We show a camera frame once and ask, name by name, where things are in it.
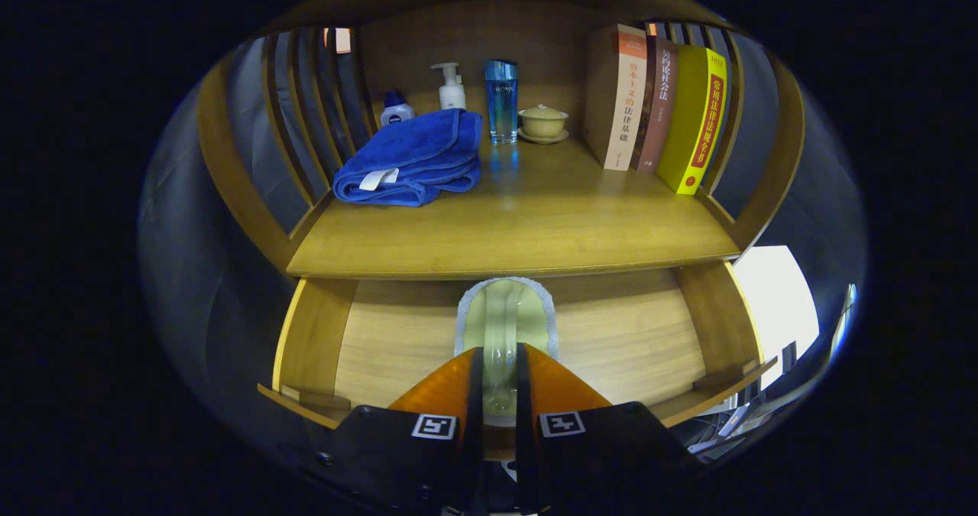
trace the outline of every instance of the wooden drawer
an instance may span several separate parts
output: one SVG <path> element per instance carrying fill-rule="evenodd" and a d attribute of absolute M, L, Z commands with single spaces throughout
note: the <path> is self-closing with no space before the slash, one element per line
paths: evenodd
<path fill-rule="evenodd" d="M 750 310 L 730 263 L 545 277 L 560 362 L 612 404 L 642 401 L 674 426 L 760 376 Z M 268 397 L 329 428 L 387 407 L 453 356 L 473 281 L 302 279 Z"/>

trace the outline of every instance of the shelf board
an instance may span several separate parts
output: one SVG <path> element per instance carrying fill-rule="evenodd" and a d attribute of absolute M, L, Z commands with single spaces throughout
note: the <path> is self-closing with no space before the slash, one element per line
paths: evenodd
<path fill-rule="evenodd" d="M 738 254 L 694 196 L 654 174 L 604 170 L 586 144 L 493 146 L 468 193 L 419 209 L 331 200 L 287 268 L 301 277 L 462 279 L 572 275 Z"/>
<path fill-rule="evenodd" d="M 614 404 L 671 400 L 705 376 L 698 332 L 672 270 L 540 282 L 553 297 L 560 362 Z M 360 281 L 335 363 L 335 395 L 350 407 L 388 407 L 451 359 L 458 300 L 472 285 Z M 328 365 L 325 352 L 303 350 L 300 357 L 289 364 Z"/>

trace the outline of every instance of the book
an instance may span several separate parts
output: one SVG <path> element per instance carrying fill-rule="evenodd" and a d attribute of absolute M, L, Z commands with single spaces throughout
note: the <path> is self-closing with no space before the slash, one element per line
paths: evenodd
<path fill-rule="evenodd" d="M 675 42 L 658 35 L 656 24 L 646 24 L 646 39 L 649 49 L 646 97 L 642 104 L 632 167 L 639 172 L 652 174 L 658 167 L 672 119 L 678 47 Z"/>
<path fill-rule="evenodd" d="M 627 170 L 646 90 L 646 33 L 624 24 L 588 36 L 584 140 L 602 167 Z"/>
<path fill-rule="evenodd" d="M 692 195 L 699 188 L 720 135 L 726 94 L 727 60 L 707 48 L 678 46 L 672 123 L 656 168 L 678 194 Z"/>

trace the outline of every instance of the white label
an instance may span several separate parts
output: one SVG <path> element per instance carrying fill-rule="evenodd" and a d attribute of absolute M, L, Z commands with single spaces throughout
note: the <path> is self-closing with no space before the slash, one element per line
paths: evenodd
<path fill-rule="evenodd" d="M 400 168 L 391 168 L 387 170 L 376 170 L 364 176 L 363 181 L 360 182 L 360 189 L 364 191 L 377 191 L 377 186 L 381 183 L 394 183 L 397 181 L 397 172 Z"/>

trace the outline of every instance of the saucer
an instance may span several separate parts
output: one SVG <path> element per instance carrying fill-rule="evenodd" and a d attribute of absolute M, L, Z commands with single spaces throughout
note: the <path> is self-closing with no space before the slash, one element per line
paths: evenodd
<path fill-rule="evenodd" d="M 567 130 L 562 130 L 559 133 L 558 137 L 555 138 L 538 138 L 536 136 L 531 136 L 526 132 L 524 132 L 522 128 L 518 129 L 517 133 L 520 134 L 520 137 L 523 138 L 524 140 L 529 140 L 531 142 L 541 143 L 541 144 L 556 143 L 567 139 Z"/>

